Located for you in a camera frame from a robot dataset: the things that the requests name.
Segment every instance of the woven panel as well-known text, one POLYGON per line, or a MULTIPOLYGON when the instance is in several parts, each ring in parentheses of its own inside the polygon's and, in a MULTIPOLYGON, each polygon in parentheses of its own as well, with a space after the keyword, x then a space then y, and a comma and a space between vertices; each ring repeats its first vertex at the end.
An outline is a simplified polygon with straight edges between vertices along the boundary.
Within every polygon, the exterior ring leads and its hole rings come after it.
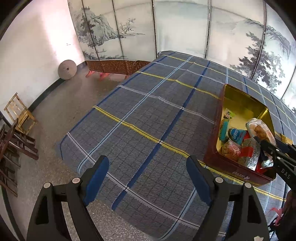
POLYGON ((86 63, 90 70, 125 75, 132 75, 145 65, 149 64, 148 61, 142 60, 87 60, 86 63))

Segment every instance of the red object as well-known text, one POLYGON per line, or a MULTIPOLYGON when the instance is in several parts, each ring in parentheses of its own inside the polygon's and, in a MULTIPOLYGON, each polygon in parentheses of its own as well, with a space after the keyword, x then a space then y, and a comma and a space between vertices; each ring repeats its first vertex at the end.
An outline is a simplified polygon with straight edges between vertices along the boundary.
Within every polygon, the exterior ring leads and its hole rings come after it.
POLYGON ((110 75, 110 73, 100 73, 101 80, 110 75))
POLYGON ((243 147, 240 156, 252 157, 254 148, 251 146, 243 147))
POLYGON ((258 173, 263 174, 263 173, 265 173, 266 171, 267 171, 266 168, 262 168, 262 167, 261 167, 261 163, 260 163, 260 161, 258 161, 258 162, 257 162, 257 166, 256 166, 256 168, 255 168, 255 172, 258 172, 258 173))
POLYGON ((281 219, 281 215, 282 215, 283 210, 281 208, 280 209, 276 209, 275 207, 273 207, 271 210, 272 211, 275 211, 277 213, 278 216, 276 218, 276 223, 274 225, 275 226, 279 226, 279 221, 281 219))
POLYGON ((92 75, 92 74, 95 73, 95 72, 96 72, 96 71, 90 70, 90 71, 87 73, 87 75, 86 75, 85 77, 87 78, 88 76, 92 75))
POLYGON ((245 136, 244 136, 244 139, 248 139, 248 138, 251 138, 251 136, 250 136, 249 132, 246 131, 246 134, 245 134, 245 136))
POLYGON ((212 136, 210 137, 207 151, 204 156, 204 163, 209 167, 212 167, 218 171, 226 173, 232 177, 240 179, 242 181, 248 181, 256 186, 261 186, 271 182, 273 179, 253 171, 247 167, 244 167, 237 162, 228 159, 227 157, 223 156, 217 150, 217 140, 219 135, 220 123, 221 123, 221 116, 222 116, 222 107, 223 107, 223 99, 225 95, 225 86, 221 91, 220 95, 220 102, 218 104, 216 110, 216 124, 214 126, 214 130, 212 136))

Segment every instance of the plaid tablecloth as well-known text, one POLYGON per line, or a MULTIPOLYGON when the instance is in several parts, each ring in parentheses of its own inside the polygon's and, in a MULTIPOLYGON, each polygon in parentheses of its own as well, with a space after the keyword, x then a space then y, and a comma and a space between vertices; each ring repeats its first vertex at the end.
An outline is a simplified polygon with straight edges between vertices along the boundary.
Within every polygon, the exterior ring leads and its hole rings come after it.
MULTIPOLYGON (((211 61, 166 51, 93 106, 62 139, 60 155, 79 175, 106 155, 110 168, 97 198, 157 239, 191 240, 208 206, 189 178, 186 158, 195 154, 202 161, 225 83, 264 103, 275 131, 296 140, 295 115, 265 88, 211 61)), ((270 222, 270 209, 282 206, 288 187, 278 176, 255 189, 270 222)), ((232 205, 217 240, 225 235, 232 205)))

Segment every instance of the snack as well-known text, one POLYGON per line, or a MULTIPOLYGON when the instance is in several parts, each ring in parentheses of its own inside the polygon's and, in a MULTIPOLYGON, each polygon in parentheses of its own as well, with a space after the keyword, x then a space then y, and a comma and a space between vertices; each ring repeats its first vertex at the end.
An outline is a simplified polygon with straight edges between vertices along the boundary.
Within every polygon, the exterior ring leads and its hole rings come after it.
POLYGON ((262 120, 252 118, 246 123, 246 128, 251 137, 258 136, 261 141, 267 140, 272 145, 276 146, 274 136, 262 120))
POLYGON ((236 128, 230 128, 228 130, 228 137, 233 140, 235 143, 241 145, 244 136, 246 135, 245 130, 239 130, 236 128))
POLYGON ((228 129, 228 124, 229 121, 232 117, 234 117, 235 114, 233 112, 231 112, 228 109, 225 109, 225 114, 223 116, 223 120, 221 121, 221 125, 220 125, 220 131, 219 131, 219 139, 220 141, 226 141, 227 140, 227 129, 228 129))
POLYGON ((241 146, 232 140, 228 140, 221 148, 221 153, 227 158, 237 161, 241 153, 241 146))
POLYGON ((267 160, 262 161, 261 166, 262 168, 272 167, 274 162, 272 160, 272 156, 269 155, 266 151, 263 151, 265 156, 267 156, 267 160))
POLYGON ((257 166, 259 155, 260 143, 258 143, 253 137, 245 139, 237 163, 254 171, 257 166))
POLYGON ((251 137, 250 137, 250 134, 249 134, 249 132, 248 132, 248 131, 246 131, 246 134, 245 134, 245 136, 244 136, 244 139, 248 139, 248 138, 251 138, 251 137))

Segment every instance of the wooden stool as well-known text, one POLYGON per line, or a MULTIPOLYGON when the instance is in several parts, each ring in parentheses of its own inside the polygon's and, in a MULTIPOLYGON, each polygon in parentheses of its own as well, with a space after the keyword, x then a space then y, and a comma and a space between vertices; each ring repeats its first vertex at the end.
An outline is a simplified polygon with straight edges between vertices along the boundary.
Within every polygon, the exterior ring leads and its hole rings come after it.
POLYGON ((18 124, 16 126, 16 130, 24 134, 28 134, 31 128, 33 127, 33 125, 37 123, 37 120, 32 115, 32 113, 27 109, 24 103, 20 100, 17 93, 15 93, 14 96, 10 99, 8 104, 5 106, 4 110, 7 112, 7 114, 9 115, 12 121, 19 119, 18 124), (27 130, 25 130, 22 127, 26 119, 32 119, 33 121, 31 126, 27 130))

